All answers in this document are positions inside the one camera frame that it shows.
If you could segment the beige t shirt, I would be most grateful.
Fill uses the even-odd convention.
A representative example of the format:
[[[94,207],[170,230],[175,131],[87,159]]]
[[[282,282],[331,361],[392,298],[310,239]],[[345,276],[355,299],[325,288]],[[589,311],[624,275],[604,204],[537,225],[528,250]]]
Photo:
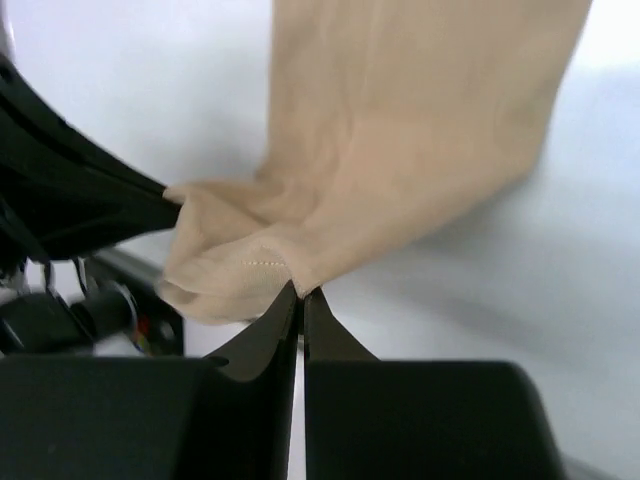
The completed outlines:
[[[261,315],[439,229],[537,162],[587,1],[277,1],[267,155],[166,190],[159,296]]]

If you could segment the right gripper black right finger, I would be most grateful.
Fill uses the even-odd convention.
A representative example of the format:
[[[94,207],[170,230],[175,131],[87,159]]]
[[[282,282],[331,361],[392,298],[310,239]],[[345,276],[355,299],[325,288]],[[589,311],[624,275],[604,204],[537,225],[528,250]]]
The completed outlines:
[[[381,360],[303,304],[311,479],[562,479],[540,395],[507,361]]]

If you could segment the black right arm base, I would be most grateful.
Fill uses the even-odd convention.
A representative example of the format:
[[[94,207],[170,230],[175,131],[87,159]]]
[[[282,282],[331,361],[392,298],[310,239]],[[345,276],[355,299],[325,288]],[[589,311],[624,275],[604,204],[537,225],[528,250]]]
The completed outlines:
[[[73,260],[81,290],[65,300],[53,267],[43,287],[26,284],[25,269],[1,282],[1,353],[82,352],[123,334],[147,356],[182,356],[184,320],[155,292],[159,269],[117,249]]]

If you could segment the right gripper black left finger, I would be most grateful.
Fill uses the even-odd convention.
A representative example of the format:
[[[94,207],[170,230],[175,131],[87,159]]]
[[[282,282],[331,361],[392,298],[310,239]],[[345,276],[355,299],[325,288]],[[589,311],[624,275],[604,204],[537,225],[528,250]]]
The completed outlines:
[[[283,479],[298,299],[202,358],[14,355],[1,363],[5,479]]]

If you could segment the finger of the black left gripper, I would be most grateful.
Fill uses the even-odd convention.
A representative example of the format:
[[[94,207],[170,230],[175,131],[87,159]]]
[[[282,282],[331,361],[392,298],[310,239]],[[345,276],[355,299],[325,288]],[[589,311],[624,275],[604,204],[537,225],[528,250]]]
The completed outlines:
[[[31,157],[51,157],[59,166],[75,165],[151,195],[161,195],[165,189],[74,129],[39,97],[5,55],[1,57],[1,145]]]
[[[51,260],[67,260],[143,234],[175,226],[180,206],[160,189],[86,169],[1,168],[1,260],[19,262],[32,252],[6,230],[10,212],[22,221]]]

